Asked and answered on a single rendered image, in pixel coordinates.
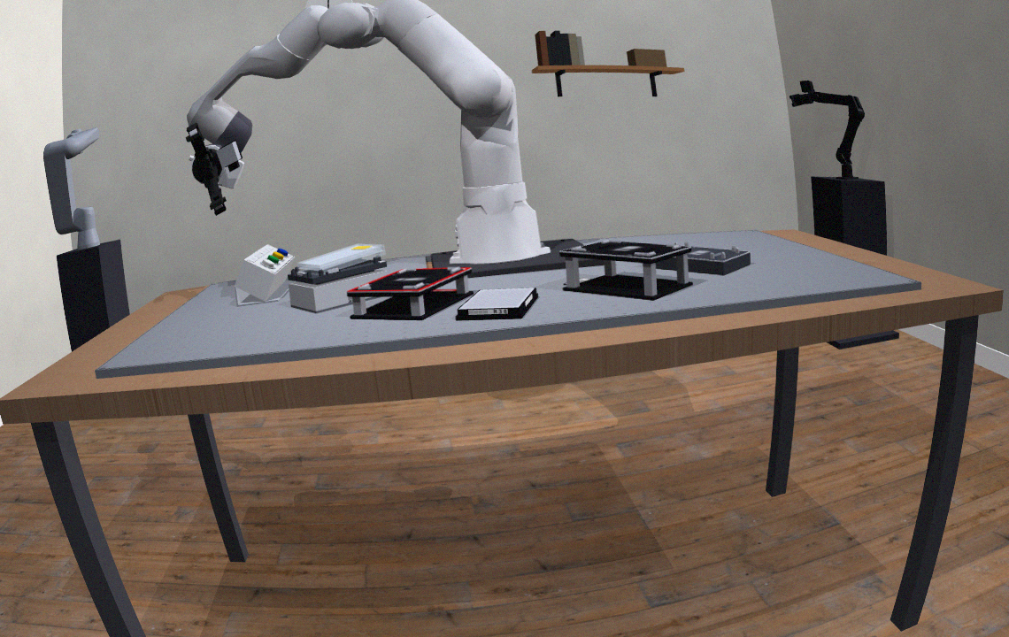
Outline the white button panel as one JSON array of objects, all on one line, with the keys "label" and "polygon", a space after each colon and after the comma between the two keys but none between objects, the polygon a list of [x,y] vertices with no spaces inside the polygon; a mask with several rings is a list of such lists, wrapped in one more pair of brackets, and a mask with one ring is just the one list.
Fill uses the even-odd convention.
[{"label": "white button panel", "polygon": [[286,280],[294,258],[270,245],[245,258],[235,285],[237,307],[279,302],[289,291],[289,283],[295,282]]}]

